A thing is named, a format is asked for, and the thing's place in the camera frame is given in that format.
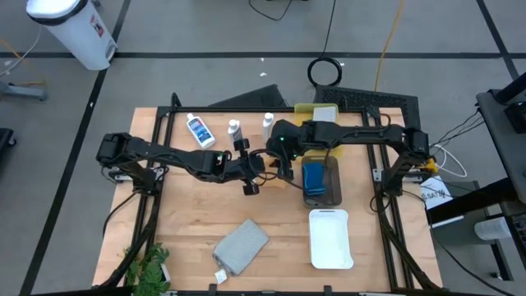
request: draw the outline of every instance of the wheel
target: wheel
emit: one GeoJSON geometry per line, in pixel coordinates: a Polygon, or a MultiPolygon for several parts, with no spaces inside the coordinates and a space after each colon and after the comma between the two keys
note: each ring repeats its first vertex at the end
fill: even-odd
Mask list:
{"type": "Polygon", "coordinates": [[[9,142],[7,143],[7,145],[10,147],[16,146],[16,139],[15,138],[9,139],[9,142]]]}

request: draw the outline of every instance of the yellow cable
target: yellow cable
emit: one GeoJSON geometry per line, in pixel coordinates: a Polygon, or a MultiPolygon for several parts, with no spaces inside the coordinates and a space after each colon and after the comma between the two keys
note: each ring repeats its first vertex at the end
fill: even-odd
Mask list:
{"type": "Polygon", "coordinates": [[[387,37],[387,42],[385,42],[384,50],[381,52],[380,61],[378,61],[378,69],[376,70],[375,91],[378,90],[378,82],[380,80],[380,75],[381,75],[381,64],[384,61],[385,52],[387,52],[387,49],[389,48],[391,38],[393,38],[393,33],[396,30],[396,26],[398,25],[398,19],[400,18],[400,15],[402,14],[403,9],[404,9],[404,0],[400,0],[398,11],[396,12],[396,17],[394,18],[393,26],[391,27],[391,32],[389,33],[389,37],[387,37]]]}
{"type": "Polygon", "coordinates": [[[35,68],[33,68],[33,66],[31,66],[31,63],[29,61],[26,61],[24,58],[22,58],[6,40],[0,39],[0,43],[2,43],[3,46],[7,50],[9,50],[12,54],[14,54],[15,57],[21,61],[21,63],[23,63],[28,69],[30,69],[30,71],[33,72],[33,74],[35,74],[38,78],[42,80],[42,81],[29,81],[29,82],[17,83],[18,86],[34,86],[34,85],[45,86],[46,85],[45,76],[39,71],[37,71],[35,68]]]}

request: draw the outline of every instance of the blue sponge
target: blue sponge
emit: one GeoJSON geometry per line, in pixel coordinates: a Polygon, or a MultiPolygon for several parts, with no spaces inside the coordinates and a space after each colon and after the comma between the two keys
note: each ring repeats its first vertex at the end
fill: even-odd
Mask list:
{"type": "Polygon", "coordinates": [[[303,165],[303,189],[309,196],[325,193],[322,163],[312,162],[303,165]]]}

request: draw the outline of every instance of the concrete floor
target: concrete floor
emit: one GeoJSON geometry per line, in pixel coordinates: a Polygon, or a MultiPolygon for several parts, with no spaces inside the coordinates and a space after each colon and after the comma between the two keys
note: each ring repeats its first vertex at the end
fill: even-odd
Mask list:
{"type": "MultiPolygon", "coordinates": [[[[323,48],[330,2],[294,2],[280,22],[251,11],[245,0],[104,1],[100,14],[112,30],[119,13],[125,16],[118,33],[120,53],[185,53],[171,58],[116,58],[94,106],[62,210],[45,254],[33,293],[90,287],[102,242],[114,186],[99,174],[95,153],[106,132],[127,131],[136,107],[166,105],[176,91],[183,105],[204,106],[228,97],[277,84],[290,103],[312,102],[314,89],[306,69],[312,58],[268,58],[273,52],[318,52],[323,48]],[[232,58],[232,52],[261,52],[252,58],[232,58]],[[186,53],[199,53],[188,58],[186,53]],[[221,58],[229,53],[231,58],[221,58]]],[[[509,57],[526,54],[522,0],[485,0],[509,57]]],[[[279,15],[286,1],[254,3],[279,15]]],[[[328,52],[379,53],[396,13],[395,0],[338,1],[328,52]]],[[[25,4],[0,0],[0,39],[23,52],[30,47],[37,25],[25,15],[25,4]]],[[[66,167],[81,118],[92,94],[97,72],[88,72],[74,58],[46,58],[39,53],[66,53],[43,30],[28,58],[48,81],[49,100],[0,99],[0,127],[16,131],[19,145],[0,167],[0,295],[18,294],[66,167]]],[[[380,90],[416,95],[422,129],[431,140],[474,112],[475,95],[511,81],[508,67],[475,0],[407,0],[390,52],[429,53],[427,58],[387,58],[380,90]],[[447,58],[442,53],[452,53],[447,58]],[[477,56],[460,53],[485,53],[477,56]]],[[[377,59],[339,58],[344,65],[343,87],[371,90],[377,59]]],[[[0,48],[0,64],[9,58],[0,48]]],[[[526,60],[513,60],[519,73],[526,60]]],[[[316,66],[315,78],[331,81],[333,69],[316,66]]],[[[5,82],[34,81],[18,67],[5,82]]],[[[482,185],[505,176],[482,126],[452,141],[448,149],[464,164],[469,180],[482,185]]],[[[446,180],[455,180],[445,174],[446,180]]],[[[504,242],[513,253],[511,242],[504,242]]],[[[436,249],[445,287],[459,292],[494,294],[461,271],[436,249]]],[[[451,251],[483,279],[519,294],[526,286],[524,268],[512,266],[514,282],[489,277],[496,263],[488,246],[454,246],[451,251]]]]}

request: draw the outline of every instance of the black floor stripe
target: black floor stripe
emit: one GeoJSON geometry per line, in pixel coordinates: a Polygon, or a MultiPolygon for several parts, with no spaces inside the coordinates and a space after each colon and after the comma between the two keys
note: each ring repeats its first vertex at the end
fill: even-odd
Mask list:
{"type": "MultiPolygon", "coordinates": [[[[122,23],[126,18],[127,10],[130,6],[130,1],[131,0],[125,0],[122,4],[121,11],[117,19],[117,24],[115,25],[115,29],[113,30],[113,38],[115,39],[115,41],[117,41],[118,36],[121,32],[122,23]]],[[[67,158],[66,168],[62,172],[57,192],[55,193],[53,203],[51,204],[51,210],[49,210],[48,218],[46,219],[44,229],[42,230],[42,234],[40,235],[40,239],[36,246],[35,253],[33,254],[33,258],[31,259],[30,267],[27,273],[25,274],[20,295],[31,295],[31,292],[35,286],[35,281],[39,274],[40,267],[42,266],[42,261],[44,260],[45,253],[48,250],[49,241],[52,237],[55,224],[57,223],[62,203],[64,202],[64,198],[66,197],[67,188],[69,186],[69,182],[72,179],[73,171],[76,166],[76,161],[78,160],[79,154],[81,153],[82,143],[84,142],[85,134],[88,130],[88,126],[90,125],[91,116],[93,115],[93,110],[95,109],[95,106],[97,104],[97,100],[99,98],[99,94],[104,84],[104,78],[106,77],[107,72],[107,70],[99,71],[99,75],[97,75],[97,78],[95,79],[93,89],[91,90],[90,98],[88,99],[88,103],[85,107],[84,115],[82,115],[81,124],[76,133],[75,140],[73,141],[72,150],[67,158]]]]}
{"type": "MultiPolygon", "coordinates": [[[[0,53],[0,58],[14,58],[12,53],[0,53]]],[[[26,58],[74,58],[71,53],[28,53],[26,58]]]]}
{"type": "MultiPolygon", "coordinates": [[[[526,56],[526,53],[511,55],[526,56]]],[[[224,52],[224,53],[148,53],[148,52],[116,52],[114,58],[317,58],[318,52],[224,52]]],[[[379,58],[381,53],[325,53],[330,58],[379,58]]],[[[71,53],[29,53],[28,58],[74,58],[71,53]]],[[[11,53],[0,53],[0,58],[13,58],[11,53]]],[[[501,53],[387,53],[385,58],[407,59],[484,59],[502,58],[501,53]]]]}
{"type": "Polygon", "coordinates": [[[499,34],[499,31],[495,26],[495,22],[493,21],[493,18],[491,18],[490,12],[487,10],[486,3],[484,2],[484,0],[477,0],[477,4],[480,8],[480,11],[482,12],[482,16],[484,16],[487,28],[490,30],[491,36],[493,36],[493,39],[495,40],[496,47],[499,49],[499,52],[501,53],[502,58],[504,59],[504,63],[508,68],[508,72],[510,73],[511,78],[513,78],[514,80],[517,79],[519,77],[517,68],[515,68],[515,65],[511,60],[510,54],[508,53],[508,49],[506,49],[504,41],[502,41],[501,34],[499,34]]]}
{"type": "Polygon", "coordinates": [[[510,58],[526,58],[526,53],[510,53],[510,58]]]}

